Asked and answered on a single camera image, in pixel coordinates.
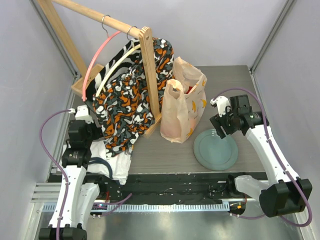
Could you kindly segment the translucent orange plastic bag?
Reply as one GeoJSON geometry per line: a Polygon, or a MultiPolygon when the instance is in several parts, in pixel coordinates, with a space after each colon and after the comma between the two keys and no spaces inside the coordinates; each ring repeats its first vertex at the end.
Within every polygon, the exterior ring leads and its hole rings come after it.
{"type": "Polygon", "coordinates": [[[163,95],[160,134],[182,144],[193,134],[207,106],[207,77],[181,57],[173,62],[173,75],[163,95]]]}

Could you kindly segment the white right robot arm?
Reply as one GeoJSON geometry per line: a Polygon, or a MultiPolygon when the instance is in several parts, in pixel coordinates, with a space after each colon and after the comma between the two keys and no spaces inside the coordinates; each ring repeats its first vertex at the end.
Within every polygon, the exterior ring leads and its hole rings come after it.
{"type": "Polygon", "coordinates": [[[262,111],[253,111],[248,96],[210,100],[217,114],[210,118],[217,135],[223,139],[240,131],[256,151],[267,176],[263,183],[251,175],[229,177],[226,193],[233,198],[245,194],[259,202],[265,216],[280,217],[309,210],[307,204],[312,191],[309,179],[302,179],[290,166],[262,111]]]}

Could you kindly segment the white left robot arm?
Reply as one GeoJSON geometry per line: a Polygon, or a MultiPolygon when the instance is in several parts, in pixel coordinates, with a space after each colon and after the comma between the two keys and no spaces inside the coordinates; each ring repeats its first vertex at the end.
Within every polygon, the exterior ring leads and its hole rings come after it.
{"type": "Polygon", "coordinates": [[[40,240],[86,240],[86,224],[94,201],[102,199],[107,188],[100,182],[87,182],[91,144],[101,135],[93,120],[72,120],[68,126],[69,145],[62,157],[61,187],[48,227],[41,228],[40,240]]]}

